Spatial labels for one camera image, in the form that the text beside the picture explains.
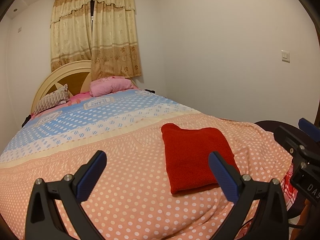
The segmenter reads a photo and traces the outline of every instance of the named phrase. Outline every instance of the folded red towel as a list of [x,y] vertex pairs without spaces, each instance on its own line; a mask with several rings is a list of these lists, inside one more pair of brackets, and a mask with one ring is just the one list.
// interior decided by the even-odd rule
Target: folded red towel
[[208,165],[213,151],[239,171],[228,141],[218,129],[185,130],[168,123],[161,131],[172,194],[217,183]]

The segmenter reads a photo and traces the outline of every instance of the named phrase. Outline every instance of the beige curtain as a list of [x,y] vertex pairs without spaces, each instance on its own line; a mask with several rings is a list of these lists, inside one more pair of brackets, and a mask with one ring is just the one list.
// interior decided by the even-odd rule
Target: beige curtain
[[94,0],[92,80],[141,76],[134,0]]
[[90,0],[55,0],[51,16],[51,70],[91,60]]

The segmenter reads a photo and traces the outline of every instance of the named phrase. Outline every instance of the headboard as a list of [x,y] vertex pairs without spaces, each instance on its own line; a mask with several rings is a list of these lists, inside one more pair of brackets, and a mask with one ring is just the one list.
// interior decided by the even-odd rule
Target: headboard
[[42,83],[33,99],[31,113],[45,95],[68,84],[70,96],[88,92],[91,78],[91,60],[75,61],[61,66],[53,71]]

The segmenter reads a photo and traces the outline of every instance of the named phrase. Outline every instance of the light switch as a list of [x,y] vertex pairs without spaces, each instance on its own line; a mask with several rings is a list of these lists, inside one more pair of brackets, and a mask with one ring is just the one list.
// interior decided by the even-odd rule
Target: light switch
[[282,61],[290,63],[290,52],[282,50],[281,53],[282,53]]

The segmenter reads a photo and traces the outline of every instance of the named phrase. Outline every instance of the bedspread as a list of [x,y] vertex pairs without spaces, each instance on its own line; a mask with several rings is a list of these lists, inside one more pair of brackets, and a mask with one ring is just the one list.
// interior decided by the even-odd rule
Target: bedspread
[[[60,180],[103,150],[107,166],[82,207],[106,239],[209,239],[233,204],[220,188],[170,193],[161,135],[165,123],[219,129],[240,173],[256,180],[282,180],[289,170],[290,154],[255,124],[221,120],[146,91],[127,90],[28,122],[0,156],[0,213],[23,239],[36,178]],[[56,203],[68,232],[78,238],[61,201]]]

